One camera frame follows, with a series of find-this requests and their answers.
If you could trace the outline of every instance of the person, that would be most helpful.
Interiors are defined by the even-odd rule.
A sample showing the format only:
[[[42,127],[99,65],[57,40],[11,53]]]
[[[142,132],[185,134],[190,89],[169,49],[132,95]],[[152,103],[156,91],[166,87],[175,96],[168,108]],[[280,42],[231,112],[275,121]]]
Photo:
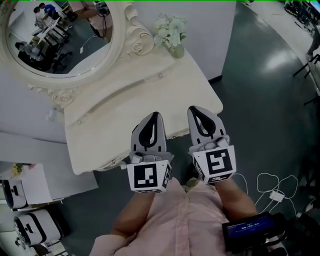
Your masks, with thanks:
[[[317,25],[314,26],[314,35],[313,35],[312,44],[305,55],[308,61],[311,61],[311,59],[314,57],[314,51],[318,49],[319,46],[320,46],[320,25],[317,23]]]
[[[25,52],[32,60],[40,62],[44,59],[41,55],[39,55],[40,50],[37,47],[30,45],[25,41],[16,42],[14,46],[20,52]]]
[[[52,24],[53,22],[52,18],[49,17],[47,13],[46,14],[41,13],[39,7],[34,8],[33,12],[35,14],[36,25],[40,29],[43,29],[44,27],[49,27]]]
[[[231,178],[186,184],[172,178],[166,192],[135,193],[90,256],[227,255],[222,224],[257,215],[254,202]]]
[[[39,4],[39,9],[44,10],[44,13],[51,17],[53,20],[60,18],[60,21],[63,25],[67,24],[65,18],[60,17],[59,13],[56,11],[56,8],[52,4],[44,4],[43,2]]]
[[[108,43],[111,42],[113,33],[113,21],[111,14],[102,16],[93,1],[69,1],[73,12],[81,19],[89,19],[91,26],[99,32],[99,35]]]

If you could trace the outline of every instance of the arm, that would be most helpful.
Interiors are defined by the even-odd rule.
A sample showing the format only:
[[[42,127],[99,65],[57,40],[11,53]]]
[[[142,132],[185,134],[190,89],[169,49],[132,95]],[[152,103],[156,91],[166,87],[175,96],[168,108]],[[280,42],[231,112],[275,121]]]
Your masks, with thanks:
[[[46,18],[48,18],[48,13],[43,16],[42,20],[45,20]]]
[[[77,10],[74,13],[77,14],[79,16],[79,18],[81,18],[81,19],[89,19],[89,18],[92,18],[92,17],[98,15],[97,10],[95,10],[95,9],[86,10],[84,8],[81,10]]]
[[[231,178],[216,182],[214,186],[231,221],[258,214],[254,202]]]
[[[115,220],[110,234],[128,238],[137,233],[146,223],[154,197],[154,193],[135,193]]]

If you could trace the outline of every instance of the flower vase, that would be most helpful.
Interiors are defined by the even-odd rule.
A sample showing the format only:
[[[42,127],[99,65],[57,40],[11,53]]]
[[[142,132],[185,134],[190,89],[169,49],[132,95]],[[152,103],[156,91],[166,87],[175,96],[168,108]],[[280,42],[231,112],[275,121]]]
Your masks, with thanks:
[[[176,59],[181,59],[185,55],[185,48],[182,44],[178,44],[176,47],[173,47],[172,55]]]

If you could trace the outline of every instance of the table leg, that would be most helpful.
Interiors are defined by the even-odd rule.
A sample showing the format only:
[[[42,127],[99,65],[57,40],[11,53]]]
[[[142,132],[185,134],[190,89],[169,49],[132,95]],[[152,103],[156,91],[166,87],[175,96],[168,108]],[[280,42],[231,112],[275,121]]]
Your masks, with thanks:
[[[305,105],[308,105],[309,103],[315,102],[315,101],[317,101],[317,100],[319,100],[319,99],[320,99],[320,96],[317,96],[317,97],[313,98],[312,100],[309,100],[308,102],[304,103],[303,105],[304,105],[304,106],[305,106]]]
[[[50,47],[52,47],[52,43],[48,40],[47,37],[45,37],[44,40],[48,43],[48,45],[49,45]]]
[[[55,30],[54,28],[52,29],[54,32],[56,32],[60,37],[62,37],[64,40],[67,40],[67,37],[62,35],[61,33],[59,33],[57,30]]]
[[[68,32],[68,31],[66,31],[66,30],[64,30],[62,27],[60,27],[59,25],[56,25],[56,27],[58,28],[58,29],[60,29],[61,31],[63,31],[63,33],[65,33],[66,35],[68,35],[68,37],[70,36],[70,33]]]
[[[309,71],[305,74],[304,78],[306,78],[309,75],[310,71],[311,70],[309,69]]]
[[[309,62],[307,62],[305,65],[303,65],[302,68],[300,68],[297,72],[295,72],[295,73],[293,74],[293,76],[295,77],[298,73],[300,73],[302,70],[304,70],[304,69],[306,68],[306,66],[308,66],[308,63],[309,63]]]
[[[53,41],[55,41],[58,45],[59,45],[59,42],[52,36],[48,33],[48,36],[51,37],[53,39]]]

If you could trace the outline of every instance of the white cable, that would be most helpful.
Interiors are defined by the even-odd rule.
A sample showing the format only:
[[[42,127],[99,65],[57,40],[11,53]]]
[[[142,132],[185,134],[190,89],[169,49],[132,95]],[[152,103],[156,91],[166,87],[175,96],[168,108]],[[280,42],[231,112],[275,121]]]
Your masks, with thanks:
[[[241,173],[235,173],[234,175],[240,175],[244,179],[245,188],[246,188],[246,194],[248,195],[248,184],[247,184],[245,176],[243,176]]]
[[[82,53],[84,52],[84,46],[86,45],[86,43],[88,43],[88,41],[89,41],[91,38],[95,38],[95,37],[97,37],[96,34],[90,36],[90,37],[88,38],[88,40],[85,41],[85,43],[80,47],[80,54],[82,54]]]
[[[276,179],[277,179],[277,181],[278,181],[278,184],[277,184],[273,189],[271,189],[271,190],[260,191],[260,190],[259,190],[259,184],[258,184],[258,183],[259,183],[259,177],[260,177],[260,175],[269,175],[269,176],[271,176],[271,177],[276,177]],[[292,195],[291,197],[286,197],[286,196],[285,196],[285,193],[283,193],[281,190],[279,190],[279,187],[280,187],[280,183],[281,183],[281,182],[283,182],[284,180],[286,180],[286,179],[288,179],[288,178],[290,178],[290,177],[295,178],[295,180],[296,180],[296,187],[295,187],[295,191],[294,191],[293,195]],[[270,173],[262,172],[262,173],[260,173],[260,174],[257,176],[257,178],[256,178],[256,189],[258,190],[258,192],[262,193],[262,195],[261,195],[261,196],[259,197],[259,199],[255,202],[255,204],[258,203],[258,201],[263,197],[263,195],[264,195],[265,193],[272,192],[272,191],[276,191],[277,193],[281,193],[282,195],[284,195],[284,197],[283,197],[284,199],[290,200],[290,202],[292,203],[293,209],[294,209],[295,216],[296,216],[296,215],[297,215],[297,211],[296,211],[294,202],[291,200],[291,198],[293,198],[293,197],[296,195],[296,192],[297,192],[297,189],[298,189],[298,184],[299,184],[298,179],[297,179],[294,175],[292,175],[292,174],[289,175],[288,177],[283,178],[282,180],[279,181],[278,176],[272,175],[272,174],[270,174]],[[270,202],[260,213],[264,212],[264,211],[272,204],[273,201],[274,201],[274,200],[272,199],[271,202]],[[271,213],[271,211],[272,211],[279,203],[280,203],[280,202],[278,201],[278,202],[276,203],[276,205],[274,205],[274,206],[271,208],[271,210],[269,211],[269,213]]]
[[[86,45],[86,43],[88,43],[88,41],[89,41],[91,38],[96,37],[96,36],[97,36],[96,34],[90,36],[90,37],[88,38],[88,40],[85,41],[85,43],[84,43],[81,47],[84,47],[84,46]]]

